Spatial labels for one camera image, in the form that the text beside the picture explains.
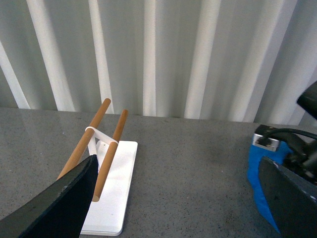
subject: gray countertop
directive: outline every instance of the gray countertop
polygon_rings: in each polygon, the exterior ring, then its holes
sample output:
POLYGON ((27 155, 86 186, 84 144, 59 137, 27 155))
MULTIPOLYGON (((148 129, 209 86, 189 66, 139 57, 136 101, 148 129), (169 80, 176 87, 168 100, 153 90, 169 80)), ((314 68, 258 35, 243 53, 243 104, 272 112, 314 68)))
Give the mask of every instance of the gray countertop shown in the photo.
MULTIPOLYGON (((0 219, 56 180, 93 116, 0 108, 0 219)), ((118 118, 99 130, 112 135, 118 118)), ((257 126, 129 116, 121 140, 139 145, 119 237, 279 237, 246 178, 257 126)))

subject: black cable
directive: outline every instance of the black cable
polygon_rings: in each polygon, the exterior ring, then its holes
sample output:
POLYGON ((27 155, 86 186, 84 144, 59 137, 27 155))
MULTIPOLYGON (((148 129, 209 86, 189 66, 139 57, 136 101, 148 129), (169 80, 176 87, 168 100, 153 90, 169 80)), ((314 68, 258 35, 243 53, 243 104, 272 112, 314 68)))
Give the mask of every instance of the black cable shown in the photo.
POLYGON ((265 133, 263 135, 263 137, 258 139, 258 143, 260 144, 261 142, 264 142, 265 140, 267 140, 269 138, 269 136, 271 136, 273 134, 281 133, 281 132, 287 132, 287 133, 303 135, 305 137, 309 137, 309 138, 312 138, 314 140, 317 140, 317 135, 316 134, 313 134, 313 133, 310 133, 310 132, 307 132, 307 131, 298 130, 298 129, 291 129, 291 128, 279 128, 279 129, 273 129, 273 130, 265 133))

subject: wooden rod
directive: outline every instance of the wooden rod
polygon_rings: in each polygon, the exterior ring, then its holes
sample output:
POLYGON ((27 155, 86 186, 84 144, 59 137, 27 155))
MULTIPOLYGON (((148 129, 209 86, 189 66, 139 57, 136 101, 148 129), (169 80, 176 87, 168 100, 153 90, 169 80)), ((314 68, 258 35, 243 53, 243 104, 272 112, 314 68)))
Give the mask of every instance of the wooden rod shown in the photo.
MULTIPOLYGON (((124 128, 124 124, 127 120, 128 117, 128 111, 123 110, 118 125, 114 131, 113 134, 113 139, 116 140, 119 143, 119 140, 121 138, 121 134, 124 128)), ((93 196, 93 202, 98 202, 101 196, 101 193, 103 191, 115 152, 117 151, 118 144, 116 142, 111 142, 109 145, 109 148, 107 150, 107 153, 105 155, 105 159, 103 161, 103 164, 101 165, 99 169, 99 174, 97 177, 97 182, 96 182, 96 187, 94 191, 94 196, 93 196)))
MULTIPOLYGON (((100 108, 98 109, 96 115, 90 122, 89 126, 97 128, 103 119, 104 114, 106 113, 109 105, 111 103, 111 100, 109 98, 106 98, 100 108)), ((88 143, 92 136, 94 135, 94 130, 91 128, 88 128, 83 136, 81 137, 80 141, 78 142, 76 148, 74 149, 73 153, 69 157, 67 163, 65 164, 63 170, 60 172, 57 179, 60 179, 63 177, 66 173, 68 173, 70 170, 72 170, 75 166, 78 165, 79 160, 83 156, 88 143)))

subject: white stand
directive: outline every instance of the white stand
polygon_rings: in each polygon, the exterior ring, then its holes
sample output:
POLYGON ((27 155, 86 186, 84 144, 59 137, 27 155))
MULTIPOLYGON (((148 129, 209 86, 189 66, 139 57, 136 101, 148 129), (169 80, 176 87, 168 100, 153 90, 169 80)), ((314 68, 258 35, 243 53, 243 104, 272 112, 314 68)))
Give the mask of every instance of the white stand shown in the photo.
MULTIPOLYGON (((94 149, 91 146, 92 143, 89 145, 89 150, 93 153, 94 149)), ((119 142, 100 200, 90 204, 80 234, 97 236, 121 234, 137 147, 138 143, 134 141, 119 142)), ((100 167, 108 144, 98 141, 95 148, 100 167)))

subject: white bracket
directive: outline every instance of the white bracket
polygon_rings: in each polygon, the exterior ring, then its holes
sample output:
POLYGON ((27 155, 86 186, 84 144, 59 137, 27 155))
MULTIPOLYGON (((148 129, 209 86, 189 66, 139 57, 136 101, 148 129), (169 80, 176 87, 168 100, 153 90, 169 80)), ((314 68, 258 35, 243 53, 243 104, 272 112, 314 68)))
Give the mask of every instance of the white bracket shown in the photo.
POLYGON ((91 137, 89 143, 88 143, 88 151, 89 155, 97 155, 98 159, 98 171, 100 169, 100 166, 102 162, 104 161, 104 158, 99 158, 100 151, 97 151, 97 146, 96 146, 96 138, 99 139, 101 142, 110 145, 110 143, 115 142, 118 144, 118 141, 112 139, 110 136, 107 136, 106 134, 102 133, 101 131, 97 130, 96 128, 89 126, 85 129, 85 131, 90 128, 95 131, 94 135, 91 137))

